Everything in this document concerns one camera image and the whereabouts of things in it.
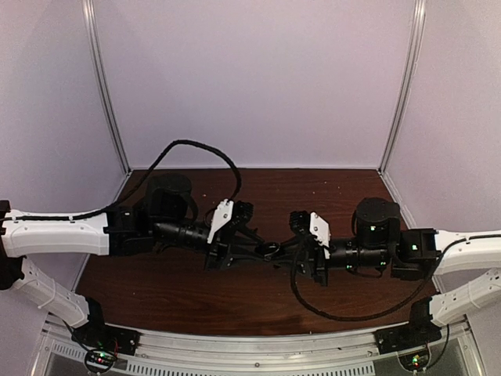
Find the black earbud charging case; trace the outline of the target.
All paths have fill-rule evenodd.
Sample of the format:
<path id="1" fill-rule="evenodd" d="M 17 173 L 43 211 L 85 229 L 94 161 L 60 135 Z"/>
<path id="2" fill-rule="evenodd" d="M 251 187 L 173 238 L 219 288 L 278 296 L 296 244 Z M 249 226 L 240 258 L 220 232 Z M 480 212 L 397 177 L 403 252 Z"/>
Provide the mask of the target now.
<path id="1" fill-rule="evenodd" d="M 270 262 L 277 254 L 279 254 L 281 246 L 279 243 L 268 242 L 258 245 L 254 252 L 259 255 L 262 259 Z"/>

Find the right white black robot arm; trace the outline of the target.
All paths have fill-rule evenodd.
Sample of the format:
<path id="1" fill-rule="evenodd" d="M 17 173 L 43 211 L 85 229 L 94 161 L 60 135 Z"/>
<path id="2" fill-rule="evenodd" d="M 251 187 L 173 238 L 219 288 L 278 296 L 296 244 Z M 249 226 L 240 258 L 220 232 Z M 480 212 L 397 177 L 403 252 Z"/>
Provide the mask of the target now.
<path id="1" fill-rule="evenodd" d="M 379 272 L 389 268 L 393 278 L 420 282 L 408 298 L 394 307 L 364 316 L 365 321 L 375 320 L 405 305 L 411 306 L 408 323 L 375 332 L 381 354 L 435 342 L 441 339 L 443 327 L 500 300 L 498 231 L 402 230 L 399 205 L 379 197 L 359 202 L 351 217 L 351 238 L 331 238 L 328 223 L 314 212 L 291 212 L 290 229 L 294 238 L 276 246 L 267 259 L 290 267 L 290 286 L 295 298 L 318 316 L 343 320 L 313 307 L 301 297 L 296 283 L 299 273 L 326 286 L 332 269 L 354 273 L 360 268 Z M 474 268 L 484 269 L 485 273 L 450 292 L 414 299 L 432 278 Z"/>

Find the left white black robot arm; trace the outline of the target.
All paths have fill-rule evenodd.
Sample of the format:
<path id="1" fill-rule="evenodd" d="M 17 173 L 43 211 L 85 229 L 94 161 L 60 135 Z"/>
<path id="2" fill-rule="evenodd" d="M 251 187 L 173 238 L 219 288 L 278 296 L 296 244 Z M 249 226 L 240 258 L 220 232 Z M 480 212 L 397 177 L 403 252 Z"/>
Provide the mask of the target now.
<path id="1" fill-rule="evenodd" d="M 153 177 L 144 198 L 132 207 L 102 214 L 43 216 L 12 210 L 1 202 L 1 288 L 24 293 L 69 327 L 83 345 L 125 351 L 115 329 L 106 325 L 101 305 L 77 295 L 43 273 L 28 255 L 83 253 L 129 257 L 184 248 L 205 254 L 206 269 L 230 267 L 241 260 L 268 261 L 265 241 L 247 228 L 253 206 L 223 200 L 211 223 L 198 222 L 192 184 L 181 174 Z"/>

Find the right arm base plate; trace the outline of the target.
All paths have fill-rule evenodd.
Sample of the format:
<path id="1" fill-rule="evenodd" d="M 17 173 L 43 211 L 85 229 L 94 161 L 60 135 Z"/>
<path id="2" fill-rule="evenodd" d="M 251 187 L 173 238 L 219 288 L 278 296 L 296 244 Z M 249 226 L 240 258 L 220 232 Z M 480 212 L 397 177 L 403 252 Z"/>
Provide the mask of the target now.
<path id="1" fill-rule="evenodd" d="M 377 330 L 374 332 L 374 338 L 379 354 L 384 355 L 436 342 L 442 338 L 442 332 L 440 328 L 436 327 L 416 329 L 405 324 Z"/>

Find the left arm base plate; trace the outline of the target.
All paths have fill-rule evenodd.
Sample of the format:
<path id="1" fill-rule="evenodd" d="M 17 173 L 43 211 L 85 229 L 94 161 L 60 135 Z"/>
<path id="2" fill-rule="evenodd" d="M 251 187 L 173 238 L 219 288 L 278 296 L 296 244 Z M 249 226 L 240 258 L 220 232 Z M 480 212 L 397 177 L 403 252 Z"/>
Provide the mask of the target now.
<path id="1" fill-rule="evenodd" d="M 134 356 L 140 333 L 121 327 L 106 326 L 104 331 L 74 329 L 72 339 L 90 349 L 104 349 L 111 353 Z"/>

